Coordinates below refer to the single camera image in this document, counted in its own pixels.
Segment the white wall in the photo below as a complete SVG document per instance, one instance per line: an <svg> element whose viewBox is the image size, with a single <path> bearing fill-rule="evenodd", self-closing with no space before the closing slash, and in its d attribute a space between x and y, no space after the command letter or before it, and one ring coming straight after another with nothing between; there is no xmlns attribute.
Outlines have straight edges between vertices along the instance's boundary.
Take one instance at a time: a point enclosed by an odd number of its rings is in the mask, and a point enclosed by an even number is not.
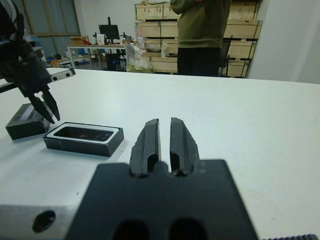
<svg viewBox="0 0 320 240"><path fill-rule="evenodd" d="M305 55L302 55L294 81L320 84L320 1L316 7L316 14L312 20L309 35L305 42Z"/></svg>
<svg viewBox="0 0 320 240"><path fill-rule="evenodd" d="M301 74L299 66L304 64L301 59L305 59L303 56L309 51L305 46L310 44L308 38L316 31L312 23L319 14L320 0L267 1L268 7L249 77L298 81Z"/></svg>

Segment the black pants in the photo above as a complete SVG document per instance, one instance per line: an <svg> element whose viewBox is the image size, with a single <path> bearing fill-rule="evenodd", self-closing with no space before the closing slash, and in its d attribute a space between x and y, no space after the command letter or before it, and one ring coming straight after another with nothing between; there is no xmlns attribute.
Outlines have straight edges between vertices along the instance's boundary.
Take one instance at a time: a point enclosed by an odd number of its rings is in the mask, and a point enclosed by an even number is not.
<svg viewBox="0 0 320 240"><path fill-rule="evenodd" d="M220 51L218 47L179 48L178 74L217 77Z"/></svg>

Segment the screw hole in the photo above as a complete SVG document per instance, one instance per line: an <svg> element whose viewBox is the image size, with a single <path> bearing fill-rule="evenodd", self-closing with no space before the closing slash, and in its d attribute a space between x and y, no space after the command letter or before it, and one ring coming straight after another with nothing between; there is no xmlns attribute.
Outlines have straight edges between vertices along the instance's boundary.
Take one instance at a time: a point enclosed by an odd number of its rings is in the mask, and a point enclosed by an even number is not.
<svg viewBox="0 0 320 240"><path fill-rule="evenodd" d="M55 219L56 214L54 211L44 211L43 213L40 213L38 216L36 216L32 225L32 230L37 234L42 233L51 227Z"/></svg>

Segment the plastic bag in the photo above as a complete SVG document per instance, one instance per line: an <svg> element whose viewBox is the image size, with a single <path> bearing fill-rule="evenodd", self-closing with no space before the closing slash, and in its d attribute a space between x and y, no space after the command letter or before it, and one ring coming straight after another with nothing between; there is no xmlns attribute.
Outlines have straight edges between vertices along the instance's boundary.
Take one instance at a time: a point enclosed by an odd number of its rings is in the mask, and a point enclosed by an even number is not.
<svg viewBox="0 0 320 240"><path fill-rule="evenodd" d="M126 54L126 71L130 73L154 73L151 62L141 59L142 51L139 47L124 44Z"/></svg>

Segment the computer monitor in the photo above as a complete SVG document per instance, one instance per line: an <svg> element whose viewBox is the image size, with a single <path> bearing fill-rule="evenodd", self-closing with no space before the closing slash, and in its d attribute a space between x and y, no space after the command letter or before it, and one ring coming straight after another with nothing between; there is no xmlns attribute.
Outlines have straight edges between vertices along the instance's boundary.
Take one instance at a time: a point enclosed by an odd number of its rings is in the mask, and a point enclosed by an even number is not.
<svg viewBox="0 0 320 240"><path fill-rule="evenodd" d="M107 39L120 39L118 25L99 25L100 33L105 34Z"/></svg>

